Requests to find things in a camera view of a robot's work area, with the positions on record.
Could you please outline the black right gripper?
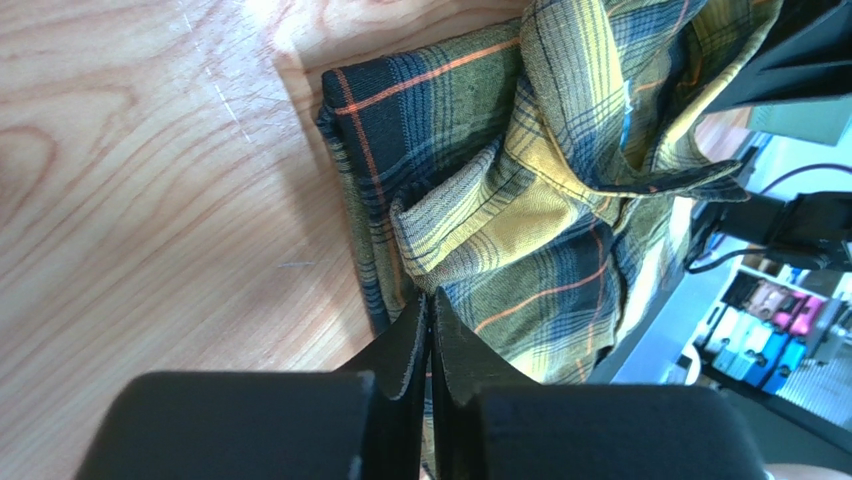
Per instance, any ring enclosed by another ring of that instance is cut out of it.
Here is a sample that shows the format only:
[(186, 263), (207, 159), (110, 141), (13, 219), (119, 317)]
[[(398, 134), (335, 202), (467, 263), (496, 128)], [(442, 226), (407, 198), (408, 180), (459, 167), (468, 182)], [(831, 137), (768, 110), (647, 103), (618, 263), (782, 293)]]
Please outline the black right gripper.
[(708, 106), (748, 128), (835, 146), (851, 126), (851, 3), (786, 1), (763, 45)]

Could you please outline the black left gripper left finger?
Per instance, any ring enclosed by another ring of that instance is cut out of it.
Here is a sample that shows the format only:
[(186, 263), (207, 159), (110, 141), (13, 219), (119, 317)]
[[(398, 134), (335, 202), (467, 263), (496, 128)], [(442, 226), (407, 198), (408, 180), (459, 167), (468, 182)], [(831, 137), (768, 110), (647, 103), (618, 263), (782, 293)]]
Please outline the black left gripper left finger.
[(81, 479), (416, 479), (428, 301), (330, 372), (160, 371), (110, 405)]

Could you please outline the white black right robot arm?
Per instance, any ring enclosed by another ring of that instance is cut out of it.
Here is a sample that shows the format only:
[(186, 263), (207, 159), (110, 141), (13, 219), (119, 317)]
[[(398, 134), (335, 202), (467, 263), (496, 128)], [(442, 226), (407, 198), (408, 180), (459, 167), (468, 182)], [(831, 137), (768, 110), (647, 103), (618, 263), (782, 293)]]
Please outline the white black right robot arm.
[[(711, 112), (763, 104), (837, 100), (851, 95), (851, 4), (786, 1), (756, 56), (714, 100)], [(751, 194), (707, 204), (691, 227), (684, 267), (704, 273), (737, 256), (697, 267), (712, 234), (752, 244), (752, 253), (808, 270), (851, 269), (851, 195), (800, 194), (792, 201)]]

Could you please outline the yellow black plaid shirt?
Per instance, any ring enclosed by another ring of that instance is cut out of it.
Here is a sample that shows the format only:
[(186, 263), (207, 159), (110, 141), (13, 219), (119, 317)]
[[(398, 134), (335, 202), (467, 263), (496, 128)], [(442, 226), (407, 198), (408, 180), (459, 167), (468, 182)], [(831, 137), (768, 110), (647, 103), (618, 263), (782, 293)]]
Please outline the yellow black plaid shirt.
[(322, 75), (376, 332), (418, 292), (523, 374), (579, 383), (683, 261), (691, 207), (740, 203), (705, 110), (778, 1), (533, 1), (523, 15)]

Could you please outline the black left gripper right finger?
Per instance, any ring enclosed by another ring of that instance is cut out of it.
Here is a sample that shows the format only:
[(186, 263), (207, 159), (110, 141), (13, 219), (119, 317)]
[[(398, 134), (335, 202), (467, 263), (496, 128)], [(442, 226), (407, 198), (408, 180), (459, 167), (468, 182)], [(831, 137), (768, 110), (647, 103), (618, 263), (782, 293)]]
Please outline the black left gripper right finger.
[(441, 479), (761, 479), (743, 421), (703, 387), (542, 385), (431, 300)]

